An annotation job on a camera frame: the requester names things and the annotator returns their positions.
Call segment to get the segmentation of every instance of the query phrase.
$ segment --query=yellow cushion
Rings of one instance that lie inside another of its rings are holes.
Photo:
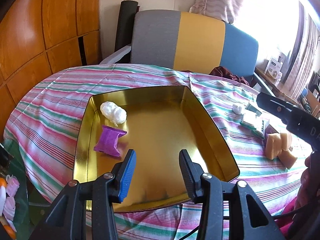
[[[220,65],[224,37],[224,22],[182,12],[173,69],[209,74]]]

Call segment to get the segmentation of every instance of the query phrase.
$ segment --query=gray cushion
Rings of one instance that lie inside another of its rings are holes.
[[[173,69],[181,12],[147,10],[136,14],[131,63]]]

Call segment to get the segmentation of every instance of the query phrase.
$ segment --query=sofa armrest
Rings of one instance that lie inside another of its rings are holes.
[[[257,82],[259,84],[259,86],[261,86],[263,89],[266,90],[267,94],[275,97],[275,95],[271,91],[271,89],[265,84],[265,82],[263,82],[263,80],[256,73],[253,73],[253,79],[255,80],[255,82]]]
[[[112,53],[109,57],[106,57],[104,60],[100,62],[100,65],[104,64],[114,64],[121,60],[124,55],[128,54],[131,51],[131,44],[124,46],[123,48],[117,50]]]

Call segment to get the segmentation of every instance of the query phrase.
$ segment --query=orange fruit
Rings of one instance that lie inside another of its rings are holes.
[[[16,233],[12,230],[9,225],[3,226],[5,231],[7,231],[8,235],[11,237],[12,240],[16,240]]]
[[[0,178],[0,187],[1,186],[7,187],[7,181],[4,178]]]
[[[4,217],[1,216],[0,217],[0,224],[2,224],[4,226],[4,225],[8,225],[8,222]]]

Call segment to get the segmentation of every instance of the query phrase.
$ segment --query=pink green striped fabric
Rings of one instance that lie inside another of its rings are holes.
[[[63,70],[36,85],[17,105],[4,138],[19,143],[26,173],[49,201],[72,179],[81,119],[94,94],[147,86],[185,85],[204,105],[228,143],[246,180],[272,214],[296,196],[304,160],[311,147],[293,137],[299,156],[289,171],[278,159],[264,157],[263,141],[239,125],[233,103],[255,100],[258,92],[244,84],[205,74],[184,73],[150,65],[95,65]],[[285,127],[269,115],[277,129]],[[201,205],[191,202],[149,212],[116,214],[120,239],[179,239],[199,224]],[[91,214],[87,213],[87,223]],[[224,239],[229,223],[224,222]],[[189,239],[196,239],[196,233]]]

